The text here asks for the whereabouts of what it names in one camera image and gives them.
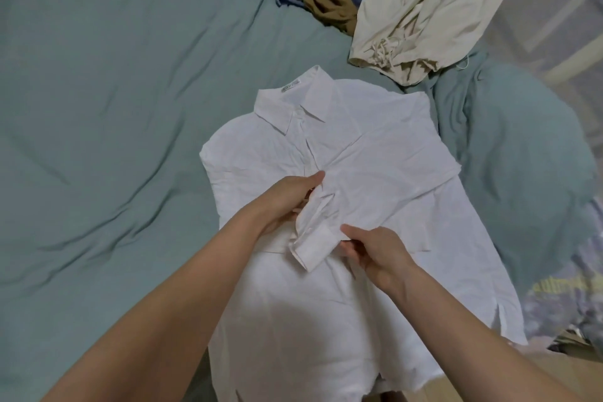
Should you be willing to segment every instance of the bed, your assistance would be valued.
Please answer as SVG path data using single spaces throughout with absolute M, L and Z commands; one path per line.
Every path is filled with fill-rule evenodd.
M 0 399 L 33 401 L 217 230 L 198 158 L 258 88 L 347 63 L 274 0 L 0 0 Z

